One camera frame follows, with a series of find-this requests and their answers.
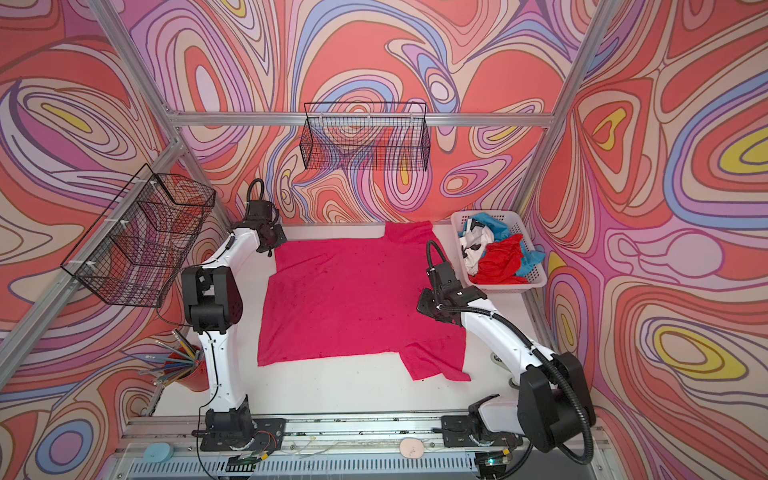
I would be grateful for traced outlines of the magenta pink t shirt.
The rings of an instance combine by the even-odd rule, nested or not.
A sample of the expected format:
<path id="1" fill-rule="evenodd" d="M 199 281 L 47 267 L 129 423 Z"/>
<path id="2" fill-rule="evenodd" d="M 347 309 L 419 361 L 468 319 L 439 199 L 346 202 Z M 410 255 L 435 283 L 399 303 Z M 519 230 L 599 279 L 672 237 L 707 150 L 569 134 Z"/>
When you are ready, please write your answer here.
<path id="1" fill-rule="evenodd" d="M 275 253 L 257 361 L 396 353 L 414 381 L 468 382 L 466 332 L 417 310 L 429 287 L 429 222 L 389 223 L 379 238 L 292 241 Z"/>

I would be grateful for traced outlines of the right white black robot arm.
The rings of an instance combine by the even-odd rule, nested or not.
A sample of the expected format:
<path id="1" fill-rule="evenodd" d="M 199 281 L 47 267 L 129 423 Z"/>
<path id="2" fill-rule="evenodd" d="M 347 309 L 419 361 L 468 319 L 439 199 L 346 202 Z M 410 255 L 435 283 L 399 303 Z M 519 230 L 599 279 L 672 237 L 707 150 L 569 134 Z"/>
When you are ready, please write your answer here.
<path id="1" fill-rule="evenodd" d="M 487 443 L 493 435 L 514 434 L 542 453 L 558 449 L 576 464 L 591 463 L 596 415 L 578 358 L 541 345 L 505 318 L 482 290 L 462 286 L 433 240 L 426 243 L 426 261 L 430 286 L 422 291 L 417 311 L 483 341 L 517 389 L 514 400 L 491 395 L 472 404 L 469 435 Z"/>

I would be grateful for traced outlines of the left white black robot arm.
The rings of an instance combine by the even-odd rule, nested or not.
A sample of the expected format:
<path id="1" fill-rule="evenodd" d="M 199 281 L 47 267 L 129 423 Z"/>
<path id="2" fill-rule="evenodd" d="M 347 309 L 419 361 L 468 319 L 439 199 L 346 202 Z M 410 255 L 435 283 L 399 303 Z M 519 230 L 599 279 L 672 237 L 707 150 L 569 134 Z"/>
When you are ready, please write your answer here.
<path id="1" fill-rule="evenodd" d="M 213 256 L 181 273 L 184 319 L 198 336 L 209 381 L 209 399 L 198 410 L 203 427 L 193 432 L 206 452 L 249 452 L 257 458 L 279 447 L 270 427 L 252 418 L 241 382 L 236 333 L 244 301 L 235 275 L 254 254 L 273 255 L 286 242 L 280 211 L 256 178 L 248 186 L 244 217 Z"/>

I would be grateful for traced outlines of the white black t shirt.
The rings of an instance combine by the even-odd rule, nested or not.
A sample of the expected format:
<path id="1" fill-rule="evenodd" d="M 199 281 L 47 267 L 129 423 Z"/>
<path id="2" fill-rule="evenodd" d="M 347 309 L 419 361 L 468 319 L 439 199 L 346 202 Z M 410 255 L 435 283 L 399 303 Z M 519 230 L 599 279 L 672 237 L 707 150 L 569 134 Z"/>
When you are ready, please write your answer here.
<path id="1" fill-rule="evenodd" d="M 494 241 L 494 233 L 486 224 L 474 218 L 465 223 L 459 243 L 463 265 L 468 276 L 478 273 L 480 260 L 485 255 L 487 246 Z"/>

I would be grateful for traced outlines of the red t shirt in basket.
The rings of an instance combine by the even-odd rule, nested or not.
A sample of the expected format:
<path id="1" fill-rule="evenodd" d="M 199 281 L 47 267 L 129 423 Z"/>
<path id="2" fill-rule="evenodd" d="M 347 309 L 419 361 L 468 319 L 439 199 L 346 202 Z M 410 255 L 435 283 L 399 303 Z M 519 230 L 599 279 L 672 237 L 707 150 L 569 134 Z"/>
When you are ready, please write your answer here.
<path id="1" fill-rule="evenodd" d="M 503 241 L 489 244 L 479 263 L 479 271 L 469 276 L 472 283 L 478 285 L 517 285 L 527 284 L 525 276 L 519 276 L 524 258 L 521 234 L 513 235 Z"/>

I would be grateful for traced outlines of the white plastic laundry basket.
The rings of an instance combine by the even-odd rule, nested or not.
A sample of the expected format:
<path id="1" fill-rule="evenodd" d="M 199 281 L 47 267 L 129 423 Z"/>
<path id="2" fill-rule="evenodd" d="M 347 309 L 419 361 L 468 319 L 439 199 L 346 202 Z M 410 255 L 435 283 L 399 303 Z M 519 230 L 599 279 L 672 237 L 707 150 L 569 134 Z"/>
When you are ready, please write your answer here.
<path id="1" fill-rule="evenodd" d="M 518 214 L 459 211 L 451 215 L 451 224 L 465 285 L 515 293 L 546 285 L 545 254 L 533 247 Z"/>

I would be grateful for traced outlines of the grey stapler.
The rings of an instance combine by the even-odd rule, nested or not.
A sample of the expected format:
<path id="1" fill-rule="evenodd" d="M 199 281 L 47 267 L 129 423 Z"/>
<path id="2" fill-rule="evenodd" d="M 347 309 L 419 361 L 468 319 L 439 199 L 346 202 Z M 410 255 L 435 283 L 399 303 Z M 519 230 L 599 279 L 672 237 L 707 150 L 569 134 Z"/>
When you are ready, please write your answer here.
<path id="1" fill-rule="evenodd" d="M 515 379 L 514 375 L 512 374 L 512 371 L 510 370 L 510 368 L 509 368 L 509 367 L 507 367 L 507 366 L 506 366 L 506 364 L 505 364 L 505 363 L 504 363 L 504 362 L 501 360 L 501 358 L 500 358 L 500 357 L 498 357 L 498 356 L 497 356 L 497 355 L 496 355 L 494 352 L 492 352 L 492 353 L 490 354 L 490 359 L 491 359 L 491 361 L 492 361 L 492 362 L 493 362 L 495 365 L 497 365 L 498 367 L 502 368 L 503 370 L 505 370 L 505 371 L 506 371 L 506 372 L 509 374 L 509 378 L 508 378 L 508 384 L 509 384 L 509 386 L 510 386 L 512 389 L 518 389 L 518 388 L 519 388 L 519 384 L 518 384 L 518 382 L 516 381 L 516 379 Z"/>

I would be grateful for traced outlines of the teal t shirt in basket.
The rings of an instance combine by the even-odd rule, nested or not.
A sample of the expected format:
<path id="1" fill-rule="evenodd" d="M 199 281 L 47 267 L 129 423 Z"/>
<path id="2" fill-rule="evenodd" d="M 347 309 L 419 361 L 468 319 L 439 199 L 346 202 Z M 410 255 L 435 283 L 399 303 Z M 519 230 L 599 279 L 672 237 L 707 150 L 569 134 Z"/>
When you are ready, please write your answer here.
<path id="1" fill-rule="evenodd" d="M 472 216 L 471 218 L 474 218 L 475 220 L 486 224 L 492 230 L 495 236 L 494 242 L 500 242 L 513 235 L 517 235 L 517 234 L 512 234 L 511 229 L 505 223 L 493 218 L 489 214 L 479 213 Z M 521 248 L 522 248 L 524 258 L 522 260 L 522 267 L 518 271 L 518 275 L 525 276 L 526 278 L 528 274 L 533 272 L 533 270 L 537 265 L 542 263 L 542 261 L 545 258 L 545 254 L 537 250 L 528 249 L 525 244 L 524 238 L 523 238 L 523 241 L 521 242 Z"/>

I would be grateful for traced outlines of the pink round disc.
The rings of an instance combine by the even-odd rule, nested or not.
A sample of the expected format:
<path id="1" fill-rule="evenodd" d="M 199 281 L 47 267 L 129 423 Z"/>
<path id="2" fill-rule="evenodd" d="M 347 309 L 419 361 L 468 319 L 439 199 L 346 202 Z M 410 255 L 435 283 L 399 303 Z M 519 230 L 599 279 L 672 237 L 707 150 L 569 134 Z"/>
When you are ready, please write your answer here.
<path id="1" fill-rule="evenodd" d="M 399 443 L 400 454 L 407 459 L 420 459 L 426 452 L 422 440 L 417 438 L 404 438 Z"/>

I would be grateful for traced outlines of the red pencil cup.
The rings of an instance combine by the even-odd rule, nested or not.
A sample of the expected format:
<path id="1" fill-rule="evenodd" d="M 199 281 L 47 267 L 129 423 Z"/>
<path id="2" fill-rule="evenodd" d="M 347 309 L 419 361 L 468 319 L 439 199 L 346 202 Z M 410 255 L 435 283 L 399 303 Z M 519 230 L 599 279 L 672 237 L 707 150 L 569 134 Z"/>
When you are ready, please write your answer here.
<path id="1" fill-rule="evenodd" d="M 172 342 L 155 340 L 159 352 L 141 352 L 130 357 L 146 364 L 140 375 L 153 378 L 153 384 L 166 387 L 180 384 L 192 392 L 209 389 L 204 352 L 188 340 L 179 329 L 171 331 Z"/>

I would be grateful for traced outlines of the light blue round disc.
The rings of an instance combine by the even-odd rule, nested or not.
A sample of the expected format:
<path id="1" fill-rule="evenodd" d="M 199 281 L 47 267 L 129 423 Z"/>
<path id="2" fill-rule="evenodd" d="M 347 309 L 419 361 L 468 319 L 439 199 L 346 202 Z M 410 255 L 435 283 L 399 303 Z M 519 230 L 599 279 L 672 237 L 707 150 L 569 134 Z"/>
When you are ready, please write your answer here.
<path id="1" fill-rule="evenodd" d="M 152 443 L 146 447 L 142 459 L 146 463 L 159 464 L 170 460 L 174 456 L 174 447 L 165 442 Z"/>

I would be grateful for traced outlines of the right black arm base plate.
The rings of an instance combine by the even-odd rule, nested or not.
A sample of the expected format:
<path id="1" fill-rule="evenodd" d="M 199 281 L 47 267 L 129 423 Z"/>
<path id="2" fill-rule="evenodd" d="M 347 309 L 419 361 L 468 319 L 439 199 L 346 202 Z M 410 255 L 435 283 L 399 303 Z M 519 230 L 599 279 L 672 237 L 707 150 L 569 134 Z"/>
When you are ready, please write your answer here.
<path id="1" fill-rule="evenodd" d="M 511 432 L 491 432 L 481 420 L 472 415 L 446 415 L 433 432 L 442 436 L 448 448 L 508 447 L 515 450 L 523 440 Z"/>

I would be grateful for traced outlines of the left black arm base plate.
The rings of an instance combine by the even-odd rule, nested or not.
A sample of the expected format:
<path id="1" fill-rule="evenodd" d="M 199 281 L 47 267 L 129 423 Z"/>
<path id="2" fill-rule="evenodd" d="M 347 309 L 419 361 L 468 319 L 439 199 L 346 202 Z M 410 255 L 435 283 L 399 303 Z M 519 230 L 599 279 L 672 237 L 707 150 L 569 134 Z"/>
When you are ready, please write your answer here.
<path id="1" fill-rule="evenodd" d="M 250 423 L 239 420 L 214 420 L 206 425 L 200 440 L 203 452 L 272 452 L 282 446 L 284 418 L 256 418 Z"/>

